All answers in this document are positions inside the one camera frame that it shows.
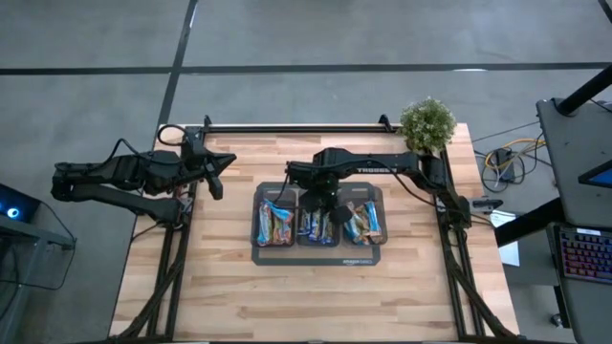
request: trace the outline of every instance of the wooden table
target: wooden table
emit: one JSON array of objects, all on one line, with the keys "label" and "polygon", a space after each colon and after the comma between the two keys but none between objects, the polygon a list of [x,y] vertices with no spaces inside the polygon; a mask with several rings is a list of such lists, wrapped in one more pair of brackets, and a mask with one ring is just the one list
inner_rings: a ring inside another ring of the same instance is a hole
[{"label": "wooden table", "polygon": [[[164,137],[179,141],[181,133],[167,130]],[[375,267],[261,267],[251,261],[253,192],[262,182],[282,182],[286,161],[310,161],[331,146],[353,153],[400,153],[405,151],[401,137],[224,134],[209,135],[206,146],[235,153],[238,159],[221,176],[223,200],[213,201],[205,185],[198,188],[176,340],[456,339],[434,210],[408,195],[390,175],[346,180],[382,189],[389,239]],[[174,148],[156,144],[156,149]],[[482,196],[466,124],[458,125],[448,156],[457,193]],[[430,198],[409,178],[404,180]],[[142,217],[135,232],[151,225]],[[125,329],[153,292],[163,237],[161,229],[153,230],[132,244],[111,334]],[[518,333],[492,229],[474,225],[468,244],[478,291],[503,324]],[[471,324],[467,297],[462,300]],[[161,329],[164,324],[162,311]]]}]

